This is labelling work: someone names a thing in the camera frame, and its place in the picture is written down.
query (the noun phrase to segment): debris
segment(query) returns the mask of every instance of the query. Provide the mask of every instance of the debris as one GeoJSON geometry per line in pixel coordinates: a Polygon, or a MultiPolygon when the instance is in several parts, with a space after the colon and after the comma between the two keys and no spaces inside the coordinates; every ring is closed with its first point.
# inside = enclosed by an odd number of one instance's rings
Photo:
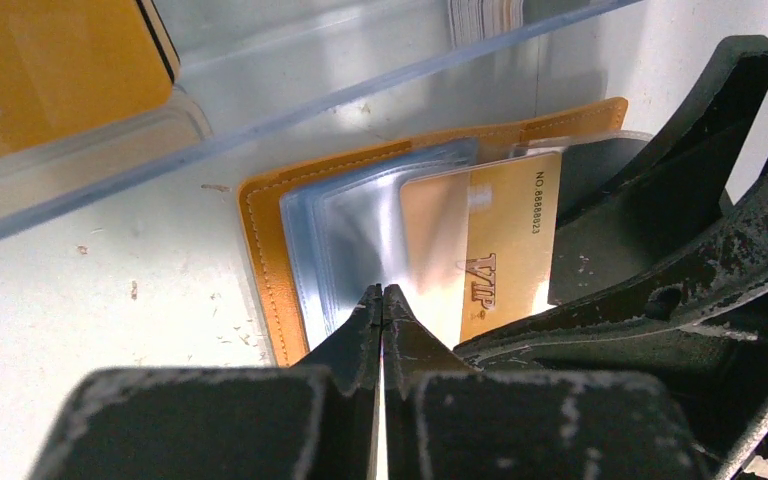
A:
{"type": "Polygon", "coordinates": [[[231,191],[231,187],[225,185],[217,185],[213,183],[205,183],[201,186],[205,190],[216,190],[217,192],[228,193],[231,191]]]}

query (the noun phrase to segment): brown leather wallet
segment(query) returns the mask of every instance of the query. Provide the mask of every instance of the brown leather wallet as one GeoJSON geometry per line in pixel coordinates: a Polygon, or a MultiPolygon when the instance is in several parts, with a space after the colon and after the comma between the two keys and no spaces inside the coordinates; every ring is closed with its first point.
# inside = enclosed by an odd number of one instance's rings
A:
{"type": "Polygon", "coordinates": [[[290,190],[333,175],[457,138],[477,137],[482,146],[591,135],[619,130],[628,101],[612,98],[584,107],[500,125],[444,130],[319,158],[252,177],[239,189],[240,215],[275,358],[280,366],[309,351],[281,223],[279,200],[290,190]]]}

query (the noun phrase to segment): gold card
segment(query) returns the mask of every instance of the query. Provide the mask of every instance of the gold card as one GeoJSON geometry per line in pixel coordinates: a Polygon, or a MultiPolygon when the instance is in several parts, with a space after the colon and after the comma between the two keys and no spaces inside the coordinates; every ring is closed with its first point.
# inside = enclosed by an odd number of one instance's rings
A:
{"type": "Polygon", "coordinates": [[[560,173],[551,152],[402,187],[408,301],[447,346],[549,308],[560,173]]]}

